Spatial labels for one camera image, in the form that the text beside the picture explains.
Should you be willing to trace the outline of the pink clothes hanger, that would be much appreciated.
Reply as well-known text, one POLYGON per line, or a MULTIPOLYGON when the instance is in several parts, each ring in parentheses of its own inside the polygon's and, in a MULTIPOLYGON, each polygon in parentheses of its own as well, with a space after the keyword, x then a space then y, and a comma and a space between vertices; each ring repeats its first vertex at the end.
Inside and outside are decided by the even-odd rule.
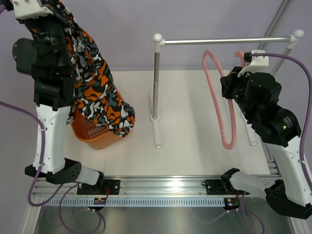
POLYGON ((235 145, 236 145, 236 141, 237 141, 237 126, 236 126, 236 115, 235 115, 235 110, 234 110, 234 104, 233 101, 231 99, 228 100, 228 107, 229 107, 229 113, 230 113, 230 123, 231 123, 231 141, 229 143, 227 143, 226 140, 226 136, 225 136, 225 130, 224 130, 224 123, 223 123, 223 119, 222 119, 222 114, 220 111, 220 107, 217 101, 217 97, 215 94, 215 90, 214 90, 214 86, 213 86, 213 82, 208 70, 208 66, 206 63, 206 58, 207 56, 210 57, 210 59, 214 62, 217 71, 219 72, 220 77, 224 77, 225 73, 224 70, 220 64, 220 62, 216 59, 215 55, 210 51, 210 50, 205 50, 203 52, 202 55, 202 68, 203 71, 205 73, 207 82, 208 82, 208 86, 209 86, 209 90, 212 96, 212 100, 213 100, 213 105, 215 108, 215 113, 216 113, 216 117, 217 117, 217 121, 218 121, 218 125, 219 125, 219 131, 220 131, 220 138, 221 138, 221 143, 222 146, 226 149, 226 150, 231 150, 235 145))

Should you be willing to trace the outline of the camouflage patterned shorts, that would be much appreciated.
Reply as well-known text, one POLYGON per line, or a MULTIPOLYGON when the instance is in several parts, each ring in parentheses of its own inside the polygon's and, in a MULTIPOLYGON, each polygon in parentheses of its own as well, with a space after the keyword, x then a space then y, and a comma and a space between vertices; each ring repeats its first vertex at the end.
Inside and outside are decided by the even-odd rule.
POLYGON ((45 0, 46 5, 65 24, 71 63, 34 63, 34 78, 61 77, 75 79, 72 109, 68 122, 79 111, 89 122, 104 127, 119 137, 129 134, 135 124, 135 111, 118 94, 107 62, 93 38, 75 21, 73 14, 59 0, 45 0))

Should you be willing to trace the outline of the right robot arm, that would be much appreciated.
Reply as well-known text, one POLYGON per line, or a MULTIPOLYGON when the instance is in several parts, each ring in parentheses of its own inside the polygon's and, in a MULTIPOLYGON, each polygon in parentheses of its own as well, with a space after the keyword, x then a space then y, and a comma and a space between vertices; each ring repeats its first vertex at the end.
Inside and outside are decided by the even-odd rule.
POLYGON ((221 77, 222 96, 238 104, 247 123, 267 144, 281 178, 263 179, 232 168, 221 176, 221 189, 228 194, 250 193, 264 199, 280 215, 308 219, 312 215, 312 195, 299 155, 298 120, 277 104, 282 86, 271 74, 241 71, 242 67, 234 67, 221 77))

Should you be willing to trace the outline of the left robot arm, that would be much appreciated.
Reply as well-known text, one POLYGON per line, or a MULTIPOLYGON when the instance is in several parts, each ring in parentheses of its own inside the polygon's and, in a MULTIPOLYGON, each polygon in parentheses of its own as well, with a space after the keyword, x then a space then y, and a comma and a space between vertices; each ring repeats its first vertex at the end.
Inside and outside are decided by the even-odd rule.
POLYGON ((37 156, 25 174, 58 185, 76 182, 91 194, 104 191, 103 173, 65 158, 65 125, 74 95, 74 66, 67 49, 69 25, 56 17, 19 21, 32 39, 17 40, 12 49, 19 73, 34 79, 34 103, 40 120, 37 156))

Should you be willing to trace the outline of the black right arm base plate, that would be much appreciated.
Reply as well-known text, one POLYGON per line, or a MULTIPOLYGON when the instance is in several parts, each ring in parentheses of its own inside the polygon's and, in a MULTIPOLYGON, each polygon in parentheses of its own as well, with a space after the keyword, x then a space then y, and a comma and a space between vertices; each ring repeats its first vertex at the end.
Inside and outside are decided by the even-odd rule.
POLYGON ((205 187, 207 195, 243 195, 245 191, 236 190, 229 182, 223 181, 220 178, 206 179, 201 182, 205 187))

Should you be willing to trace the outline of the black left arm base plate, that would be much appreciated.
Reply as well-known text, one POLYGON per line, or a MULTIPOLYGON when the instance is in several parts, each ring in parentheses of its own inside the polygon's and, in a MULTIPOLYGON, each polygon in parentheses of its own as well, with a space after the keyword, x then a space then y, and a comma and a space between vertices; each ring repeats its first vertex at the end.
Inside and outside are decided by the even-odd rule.
POLYGON ((83 183, 77 188, 78 195, 119 195, 120 180, 101 179, 96 185, 83 183))

